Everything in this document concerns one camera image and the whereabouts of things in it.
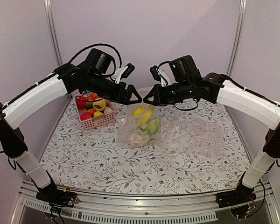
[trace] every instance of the yellow toy fruit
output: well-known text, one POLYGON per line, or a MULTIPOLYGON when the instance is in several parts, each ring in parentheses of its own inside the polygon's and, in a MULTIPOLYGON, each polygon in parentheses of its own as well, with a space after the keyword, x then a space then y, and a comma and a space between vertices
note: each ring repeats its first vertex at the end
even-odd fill
POLYGON ((96 118, 98 116, 101 116, 101 115, 104 115, 101 111, 96 111, 94 114, 93 114, 93 117, 96 118))
POLYGON ((148 109, 145 111, 145 113, 141 117, 141 125, 143 125, 146 122, 148 122, 148 120, 150 119, 151 115, 153 115, 153 112, 154 112, 154 106, 153 105, 149 105, 148 109))
POLYGON ((136 116, 136 115, 139 115, 142 113, 143 113, 143 106, 140 106, 133 112, 133 116, 136 116))
POLYGON ((103 111, 106 108, 106 100, 102 99, 100 101, 93 102, 92 106, 97 111, 103 111))

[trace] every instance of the table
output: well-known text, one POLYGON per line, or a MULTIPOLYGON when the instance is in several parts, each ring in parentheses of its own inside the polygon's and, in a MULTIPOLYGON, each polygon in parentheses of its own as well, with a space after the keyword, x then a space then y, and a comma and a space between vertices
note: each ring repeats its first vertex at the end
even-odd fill
MULTIPOLYGON (((168 121, 175 115, 220 124, 224 131, 223 158, 188 154, 171 160, 154 146, 119 147, 116 133, 126 106, 115 104, 115 107, 115 123, 85 131, 71 100, 41 158, 41 165, 58 185, 142 195, 205 193, 235 188, 250 166, 238 133, 222 105, 201 100, 199 107, 190 112, 173 106, 159 108, 162 129, 168 128, 168 121)), ((193 101, 188 100, 180 107, 191 108, 193 101)))

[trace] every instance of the clear plastic container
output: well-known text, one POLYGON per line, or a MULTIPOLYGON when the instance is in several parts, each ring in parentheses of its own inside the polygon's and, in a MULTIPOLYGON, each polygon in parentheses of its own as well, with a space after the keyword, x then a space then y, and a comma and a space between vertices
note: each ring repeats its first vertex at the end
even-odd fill
POLYGON ((195 154, 220 159, 224 156, 224 129, 219 123, 189 117, 173 117, 159 150, 166 159, 195 154))

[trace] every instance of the white tube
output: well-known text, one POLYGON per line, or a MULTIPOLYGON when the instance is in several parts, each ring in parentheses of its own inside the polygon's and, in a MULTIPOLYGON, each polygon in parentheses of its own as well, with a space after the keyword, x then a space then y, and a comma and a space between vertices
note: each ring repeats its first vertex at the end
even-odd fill
POLYGON ((238 88, 229 80, 225 80, 223 85, 224 87, 219 90, 217 103, 259 120, 269 129, 276 129, 280 122, 280 107, 238 88))
POLYGON ((27 175, 36 183, 39 188, 44 188, 51 183, 46 170, 40 165, 33 154, 24 152, 21 156, 14 158, 27 175))
POLYGON ((276 160, 276 158, 269 156, 263 151, 260 151, 248 171, 245 173, 243 185, 251 189, 254 188, 258 181, 276 160))
POLYGON ((24 120, 49 102, 67 94, 63 81, 57 77, 58 75, 33 88, 3 110, 5 120, 13 129, 18 128, 24 120))

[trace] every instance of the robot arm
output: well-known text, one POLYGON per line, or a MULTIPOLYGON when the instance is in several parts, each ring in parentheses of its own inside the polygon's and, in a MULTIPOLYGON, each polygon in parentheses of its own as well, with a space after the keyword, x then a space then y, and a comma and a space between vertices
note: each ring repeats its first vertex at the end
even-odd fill
MULTIPOLYGON (((250 198, 255 199, 253 188, 277 158, 280 158, 280 103, 240 86, 226 75, 210 73, 202 78, 191 56, 184 56, 168 63, 177 83, 165 87, 156 84, 144 97, 145 103, 173 105, 189 98, 197 101, 203 98, 214 104, 220 103, 237 109, 269 128, 262 151, 243 174, 237 188, 217 195, 220 207, 245 203, 250 198)), ((157 75, 153 68, 151 73, 156 79, 157 75)))
MULTIPOLYGON (((5 105, 0 103, 0 141, 3 150, 38 187, 39 199, 59 206, 72 206, 78 202, 74 193, 58 190, 47 171, 41 167, 34 155, 28 152, 19 126, 49 102, 77 89, 80 92, 92 91, 110 101, 125 105, 141 102, 142 99, 133 85, 125 89, 126 83, 119 80, 114 83, 103 77, 102 74, 106 73, 112 60, 112 56, 92 49, 86 60, 78 66, 64 64, 5 105), (132 94, 137 100, 130 100, 132 94)), ((120 78, 128 77, 134 70, 131 64, 124 68, 115 72, 120 78)))

